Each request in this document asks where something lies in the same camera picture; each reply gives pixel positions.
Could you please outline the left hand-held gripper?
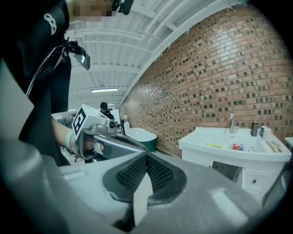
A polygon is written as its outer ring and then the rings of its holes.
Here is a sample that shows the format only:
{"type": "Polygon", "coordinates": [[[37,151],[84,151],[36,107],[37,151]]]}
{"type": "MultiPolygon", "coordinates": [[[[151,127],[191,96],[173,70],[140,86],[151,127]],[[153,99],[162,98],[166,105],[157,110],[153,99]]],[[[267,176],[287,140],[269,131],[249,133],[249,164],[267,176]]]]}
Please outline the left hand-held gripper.
{"type": "Polygon", "coordinates": [[[87,135],[104,143],[102,156],[104,158],[117,158],[132,153],[148,152],[145,145],[140,142],[117,133],[117,124],[99,110],[82,104],[72,123],[75,135],[77,152],[84,160],[95,158],[94,153],[84,152],[84,142],[87,135]]]}

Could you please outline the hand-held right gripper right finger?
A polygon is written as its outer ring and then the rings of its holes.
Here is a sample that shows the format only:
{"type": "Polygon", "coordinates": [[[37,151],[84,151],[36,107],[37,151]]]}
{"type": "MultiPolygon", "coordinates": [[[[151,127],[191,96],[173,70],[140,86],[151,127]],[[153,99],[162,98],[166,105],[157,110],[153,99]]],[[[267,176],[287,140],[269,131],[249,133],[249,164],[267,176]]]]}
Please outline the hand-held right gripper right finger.
{"type": "Polygon", "coordinates": [[[245,234],[262,211],[247,192],[216,170],[157,153],[184,171],[187,182],[169,204],[149,207],[135,234],[245,234]]]}

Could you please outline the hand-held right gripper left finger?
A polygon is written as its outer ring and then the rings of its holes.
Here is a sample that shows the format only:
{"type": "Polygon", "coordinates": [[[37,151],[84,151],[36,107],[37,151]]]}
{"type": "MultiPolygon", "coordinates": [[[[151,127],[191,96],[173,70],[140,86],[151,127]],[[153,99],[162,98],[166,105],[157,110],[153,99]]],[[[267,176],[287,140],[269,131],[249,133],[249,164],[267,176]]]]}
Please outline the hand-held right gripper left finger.
{"type": "Polygon", "coordinates": [[[145,153],[61,167],[60,206],[71,234],[145,234],[147,215],[140,222],[134,194],[146,174],[145,153]]]}

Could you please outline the person's left hand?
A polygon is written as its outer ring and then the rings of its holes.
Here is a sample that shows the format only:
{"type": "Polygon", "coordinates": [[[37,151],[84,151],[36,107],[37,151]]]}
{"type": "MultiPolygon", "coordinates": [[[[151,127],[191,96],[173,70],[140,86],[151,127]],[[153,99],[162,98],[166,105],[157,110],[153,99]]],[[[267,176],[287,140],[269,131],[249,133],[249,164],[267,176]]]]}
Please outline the person's left hand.
{"type": "Polygon", "coordinates": [[[104,143],[95,140],[92,136],[86,136],[83,143],[84,151],[95,150],[97,152],[103,152],[104,143]]]}

